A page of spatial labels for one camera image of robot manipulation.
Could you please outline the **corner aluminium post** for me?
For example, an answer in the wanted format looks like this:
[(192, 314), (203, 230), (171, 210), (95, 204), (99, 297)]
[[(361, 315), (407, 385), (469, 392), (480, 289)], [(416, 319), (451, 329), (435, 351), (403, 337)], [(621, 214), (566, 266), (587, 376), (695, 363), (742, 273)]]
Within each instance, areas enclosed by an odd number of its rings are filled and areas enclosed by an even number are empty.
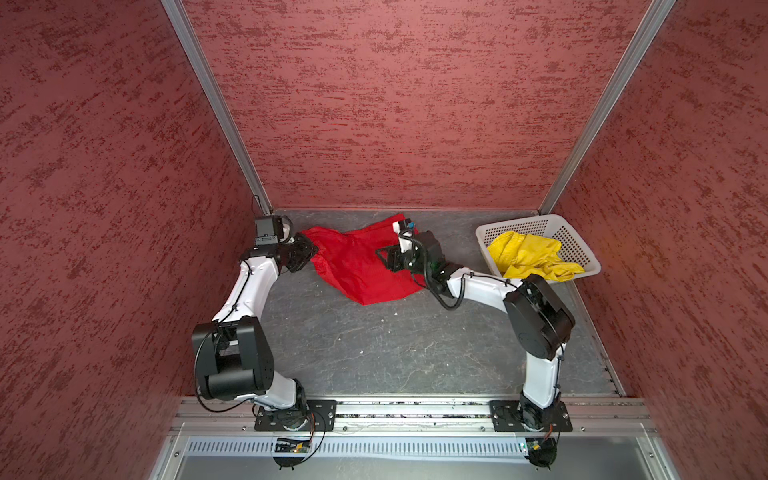
[(675, 0), (650, 2), (584, 128), (540, 204), (539, 214), (553, 212), (675, 4)]
[(215, 79), (194, 27), (180, 0), (162, 0), (163, 9), (202, 87), (232, 154), (251, 191), (255, 204), (266, 215), (274, 210), (254, 162), (238, 130), (225, 97)]

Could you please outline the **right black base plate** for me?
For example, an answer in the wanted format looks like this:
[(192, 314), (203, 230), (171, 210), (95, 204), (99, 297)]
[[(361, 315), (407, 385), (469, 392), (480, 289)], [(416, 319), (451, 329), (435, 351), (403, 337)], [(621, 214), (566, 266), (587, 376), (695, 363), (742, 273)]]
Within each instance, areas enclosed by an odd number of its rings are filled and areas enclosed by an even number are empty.
[(492, 400), (488, 404), (495, 432), (570, 433), (573, 425), (565, 404), (556, 400), (541, 408), (524, 399)]

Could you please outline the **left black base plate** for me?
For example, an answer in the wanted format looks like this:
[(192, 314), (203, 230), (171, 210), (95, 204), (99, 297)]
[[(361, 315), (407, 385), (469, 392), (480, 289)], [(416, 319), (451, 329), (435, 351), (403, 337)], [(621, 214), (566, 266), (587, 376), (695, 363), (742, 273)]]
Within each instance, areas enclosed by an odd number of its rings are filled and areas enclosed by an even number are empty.
[(284, 410), (259, 407), (254, 420), (257, 432), (323, 433), (334, 429), (336, 400), (301, 400), (299, 405)]

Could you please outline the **right corner aluminium post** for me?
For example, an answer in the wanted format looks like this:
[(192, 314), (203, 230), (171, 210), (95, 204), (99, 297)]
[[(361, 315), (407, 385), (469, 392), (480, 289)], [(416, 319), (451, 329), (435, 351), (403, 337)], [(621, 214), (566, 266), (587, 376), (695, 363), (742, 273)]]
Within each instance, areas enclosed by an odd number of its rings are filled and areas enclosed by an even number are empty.
[(650, 2), (584, 128), (540, 204), (539, 214), (553, 212), (675, 4), (675, 0)]

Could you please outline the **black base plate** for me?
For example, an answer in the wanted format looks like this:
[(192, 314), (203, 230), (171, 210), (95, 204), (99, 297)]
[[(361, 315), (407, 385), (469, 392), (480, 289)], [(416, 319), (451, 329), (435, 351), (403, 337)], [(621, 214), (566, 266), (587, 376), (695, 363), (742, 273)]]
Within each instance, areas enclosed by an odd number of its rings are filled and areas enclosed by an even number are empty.
[(323, 433), (334, 429), (336, 400), (301, 400), (299, 405), (284, 410), (259, 407), (254, 420), (257, 432)]
[(556, 400), (541, 408), (524, 399), (492, 400), (488, 404), (495, 432), (570, 433), (573, 425), (565, 404)]

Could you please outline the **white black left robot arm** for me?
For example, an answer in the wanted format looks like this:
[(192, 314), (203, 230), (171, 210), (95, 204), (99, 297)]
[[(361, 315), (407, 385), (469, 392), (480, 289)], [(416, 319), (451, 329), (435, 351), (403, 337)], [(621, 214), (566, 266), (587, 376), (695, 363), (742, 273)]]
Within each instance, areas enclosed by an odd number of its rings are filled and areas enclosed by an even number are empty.
[(281, 270), (301, 270), (316, 252), (299, 233), (282, 243), (256, 245), (241, 257), (223, 307), (191, 335), (195, 397), (205, 411), (223, 414), (250, 403), (258, 418), (287, 431), (312, 420), (300, 381), (277, 372), (261, 318)]

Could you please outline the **white plastic laundry basket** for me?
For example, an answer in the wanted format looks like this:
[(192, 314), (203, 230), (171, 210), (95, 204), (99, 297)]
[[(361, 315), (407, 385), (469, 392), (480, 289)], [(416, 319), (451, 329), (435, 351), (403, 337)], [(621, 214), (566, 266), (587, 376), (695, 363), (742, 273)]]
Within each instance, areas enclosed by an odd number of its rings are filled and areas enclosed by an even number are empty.
[(500, 276), (500, 273), (488, 252), (488, 247), (498, 236), (509, 231), (560, 241), (559, 257), (565, 262), (578, 263), (585, 270), (584, 273), (577, 274), (576, 279), (594, 276), (601, 272), (600, 262), (574, 227), (563, 217), (549, 214), (499, 221), (480, 225), (475, 229), (475, 236), (485, 263), (490, 272), (496, 276)]

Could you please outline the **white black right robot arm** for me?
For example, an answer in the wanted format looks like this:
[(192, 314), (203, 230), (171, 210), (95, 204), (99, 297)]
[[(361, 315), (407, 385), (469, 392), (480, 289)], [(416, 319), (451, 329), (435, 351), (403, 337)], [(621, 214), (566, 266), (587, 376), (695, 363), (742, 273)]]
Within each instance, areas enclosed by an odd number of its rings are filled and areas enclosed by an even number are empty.
[(560, 371), (575, 319), (547, 280), (531, 274), (510, 280), (481, 274), (447, 262), (416, 240), (376, 250), (385, 268), (422, 277), (419, 283), (448, 311), (476, 302), (504, 312), (518, 344), (526, 353), (525, 379), (519, 400), (498, 403), (506, 431), (570, 432), (567, 408), (561, 399)]

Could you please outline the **left corner aluminium post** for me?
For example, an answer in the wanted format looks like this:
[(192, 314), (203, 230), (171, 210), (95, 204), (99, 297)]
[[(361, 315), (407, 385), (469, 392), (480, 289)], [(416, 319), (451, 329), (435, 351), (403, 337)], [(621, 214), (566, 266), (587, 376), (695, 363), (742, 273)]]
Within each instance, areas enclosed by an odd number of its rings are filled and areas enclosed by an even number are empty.
[(180, 0), (162, 0), (163, 9), (202, 87), (232, 154), (251, 191), (255, 204), (266, 215), (274, 210), (254, 162), (238, 130), (225, 97), (215, 79), (194, 27)]

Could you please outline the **aluminium front rail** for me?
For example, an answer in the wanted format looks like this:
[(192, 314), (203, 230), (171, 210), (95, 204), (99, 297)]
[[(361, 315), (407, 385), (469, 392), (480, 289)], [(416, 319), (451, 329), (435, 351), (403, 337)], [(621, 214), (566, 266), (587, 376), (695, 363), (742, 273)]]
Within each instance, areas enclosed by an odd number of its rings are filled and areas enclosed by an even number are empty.
[[(495, 432), (488, 395), (336, 396), (334, 429), (328, 436), (539, 437), (548, 433)], [(573, 425), (565, 437), (656, 437), (658, 428), (640, 398), (562, 398)], [(223, 414), (205, 411), (193, 397), (182, 398), (169, 435), (277, 436), (254, 430), (255, 410), (243, 404)]]

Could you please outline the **left small circuit board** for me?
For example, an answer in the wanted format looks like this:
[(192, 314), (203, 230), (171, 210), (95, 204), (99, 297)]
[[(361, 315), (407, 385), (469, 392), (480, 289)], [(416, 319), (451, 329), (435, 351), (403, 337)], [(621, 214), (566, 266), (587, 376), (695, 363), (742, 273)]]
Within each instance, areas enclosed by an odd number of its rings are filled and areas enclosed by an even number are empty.
[(310, 439), (278, 438), (275, 443), (276, 454), (308, 455), (312, 451)]

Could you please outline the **yellow shorts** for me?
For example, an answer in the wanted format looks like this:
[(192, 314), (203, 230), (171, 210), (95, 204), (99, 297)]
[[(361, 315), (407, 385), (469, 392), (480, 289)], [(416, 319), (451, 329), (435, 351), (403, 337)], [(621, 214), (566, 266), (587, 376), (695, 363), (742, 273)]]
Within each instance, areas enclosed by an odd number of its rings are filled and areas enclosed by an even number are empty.
[(555, 239), (510, 231), (495, 238), (487, 251), (503, 278), (523, 280), (538, 275), (547, 281), (565, 282), (585, 269), (562, 260), (561, 247)]

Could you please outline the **red shorts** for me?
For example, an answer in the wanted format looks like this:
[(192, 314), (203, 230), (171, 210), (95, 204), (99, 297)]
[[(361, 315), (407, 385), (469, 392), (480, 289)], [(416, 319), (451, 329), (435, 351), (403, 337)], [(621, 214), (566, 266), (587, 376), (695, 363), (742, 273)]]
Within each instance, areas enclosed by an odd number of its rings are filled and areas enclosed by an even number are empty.
[(398, 243), (393, 224), (404, 219), (399, 213), (351, 232), (313, 227), (302, 234), (317, 248), (311, 262), (320, 278), (348, 299), (373, 305), (401, 300), (422, 290), (408, 272), (387, 269), (376, 255), (378, 249)]

